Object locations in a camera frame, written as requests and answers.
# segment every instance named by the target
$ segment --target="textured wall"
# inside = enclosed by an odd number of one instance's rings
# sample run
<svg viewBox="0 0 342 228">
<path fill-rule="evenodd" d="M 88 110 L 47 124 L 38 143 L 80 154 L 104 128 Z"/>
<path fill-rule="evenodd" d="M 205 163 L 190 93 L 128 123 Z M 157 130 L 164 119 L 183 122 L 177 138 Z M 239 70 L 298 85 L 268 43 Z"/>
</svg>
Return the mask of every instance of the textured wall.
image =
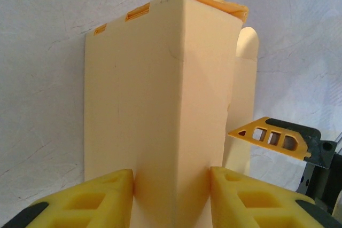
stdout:
<svg viewBox="0 0 342 228">
<path fill-rule="evenodd" d="M 0 0 L 0 224 L 82 181 L 84 33 L 149 0 Z M 229 0 L 260 36 L 255 118 L 342 131 L 342 1 Z M 254 149 L 252 175 L 295 189 L 303 163 Z"/>
</svg>

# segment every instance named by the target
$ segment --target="black rubber pad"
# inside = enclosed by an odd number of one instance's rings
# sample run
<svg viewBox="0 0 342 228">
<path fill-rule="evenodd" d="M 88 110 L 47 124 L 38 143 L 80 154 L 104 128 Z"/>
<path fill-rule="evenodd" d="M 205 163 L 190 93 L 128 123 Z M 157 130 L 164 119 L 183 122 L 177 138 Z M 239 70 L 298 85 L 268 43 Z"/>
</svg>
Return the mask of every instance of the black rubber pad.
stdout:
<svg viewBox="0 0 342 228">
<path fill-rule="evenodd" d="M 33 206 L 27 207 L 14 216 L 2 228 L 25 228 L 29 225 L 45 208 L 48 207 L 47 202 L 40 202 Z"/>
<path fill-rule="evenodd" d="M 318 206 L 311 204 L 304 200 L 296 200 L 296 203 L 302 207 L 308 214 L 310 214 L 317 222 L 325 228 L 342 228 L 336 219 L 334 219 L 328 212 Z"/>
</svg>

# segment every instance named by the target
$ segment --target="yellow triangular part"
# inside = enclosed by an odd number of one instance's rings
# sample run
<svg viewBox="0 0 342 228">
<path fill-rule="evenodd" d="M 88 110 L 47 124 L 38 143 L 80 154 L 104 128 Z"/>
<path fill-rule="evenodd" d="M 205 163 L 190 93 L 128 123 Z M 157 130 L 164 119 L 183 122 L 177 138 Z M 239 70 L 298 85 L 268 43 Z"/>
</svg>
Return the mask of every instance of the yellow triangular part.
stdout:
<svg viewBox="0 0 342 228">
<path fill-rule="evenodd" d="M 49 206 L 27 228 L 129 227 L 133 172 L 125 169 L 46 196 Z"/>
<path fill-rule="evenodd" d="M 269 117 L 262 117 L 261 119 L 234 129 L 233 131 L 229 132 L 228 135 L 248 141 L 252 144 L 267 148 L 269 150 L 283 153 L 299 160 L 303 160 L 304 157 L 309 157 L 311 155 L 307 152 L 308 146 L 300 133 L 267 124 L 266 121 L 268 119 Z M 253 134 L 256 129 L 263 130 L 260 139 L 253 138 Z M 273 133 L 277 134 L 278 136 L 277 143 L 275 144 L 270 143 L 272 140 L 270 137 L 273 136 Z M 294 140 L 295 145 L 292 149 L 288 149 L 285 146 L 287 138 Z"/>
<path fill-rule="evenodd" d="M 314 201 L 226 168 L 211 167 L 213 228 L 319 228 L 295 201 Z"/>
</svg>

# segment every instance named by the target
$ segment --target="cut-out hole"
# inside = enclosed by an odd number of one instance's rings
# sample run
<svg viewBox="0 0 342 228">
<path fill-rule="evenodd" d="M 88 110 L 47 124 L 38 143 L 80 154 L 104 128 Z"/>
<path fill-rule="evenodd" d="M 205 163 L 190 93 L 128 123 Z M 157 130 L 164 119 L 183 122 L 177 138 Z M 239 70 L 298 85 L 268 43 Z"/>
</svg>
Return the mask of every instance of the cut-out hole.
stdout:
<svg viewBox="0 0 342 228">
<path fill-rule="evenodd" d="M 325 151 L 330 151 L 332 149 L 331 143 L 328 143 L 327 141 L 323 143 L 322 147 Z"/>
<path fill-rule="evenodd" d="M 138 18 L 144 14 L 149 13 L 150 11 L 150 3 L 147 3 L 143 6 L 137 7 L 134 10 L 130 11 L 126 15 L 126 21 L 133 20 L 135 18 Z"/>
<path fill-rule="evenodd" d="M 105 196 L 105 193 L 83 193 L 73 198 L 66 209 L 97 209 Z"/>
<path fill-rule="evenodd" d="M 97 34 L 100 34 L 102 32 L 104 32 L 106 30 L 106 27 L 107 27 L 107 24 L 103 24 L 101 25 L 100 27 L 97 27 L 95 30 L 94 30 L 94 36 L 97 35 Z"/>
<path fill-rule="evenodd" d="M 292 136 L 285 136 L 283 148 L 295 151 L 297 149 L 298 143 Z"/>
<path fill-rule="evenodd" d="M 295 217 L 291 216 L 255 216 L 260 228 L 304 228 Z"/>
<path fill-rule="evenodd" d="M 256 128 L 253 133 L 253 139 L 263 141 L 266 135 L 266 129 Z"/>
<path fill-rule="evenodd" d="M 240 180 L 241 180 L 240 177 L 234 176 L 234 175 L 231 175 L 231 174 L 226 175 L 226 179 L 227 179 L 228 181 L 231 181 L 231 182 L 236 182 L 236 181 L 240 181 Z"/>
<path fill-rule="evenodd" d="M 279 139 L 280 139 L 280 133 L 276 133 L 276 132 L 271 132 L 271 135 L 268 138 L 268 144 L 272 144 L 272 145 L 278 145 L 279 143 Z"/>
<path fill-rule="evenodd" d="M 239 192 L 239 198 L 246 208 L 278 208 L 278 201 L 267 192 Z"/>
<path fill-rule="evenodd" d="M 89 223 L 89 217 L 60 217 L 53 222 L 52 228 L 86 228 Z"/>
</svg>

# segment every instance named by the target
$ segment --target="beige cardboard box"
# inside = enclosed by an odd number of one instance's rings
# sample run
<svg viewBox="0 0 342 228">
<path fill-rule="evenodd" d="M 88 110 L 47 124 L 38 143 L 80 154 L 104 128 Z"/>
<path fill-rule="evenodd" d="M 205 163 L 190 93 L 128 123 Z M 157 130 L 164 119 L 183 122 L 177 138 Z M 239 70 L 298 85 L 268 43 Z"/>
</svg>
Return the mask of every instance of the beige cardboard box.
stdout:
<svg viewBox="0 0 342 228">
<path fill-rule="evenodd" d="M 209 168 L 222 165 L 247 12 L 153 0 L 87 34 L 85 179 L 134 171 L 131 227 L 212 226 Z"/>
<path fill-rule="evenodd" d="M 243 28 L 237 42 L 232 98 L 228 108 L 223 167 L 248 175 L 251 144 L 228 136 L 228 132 L 253 120 L 259 40 L 252 28 Z"/>
</svg>

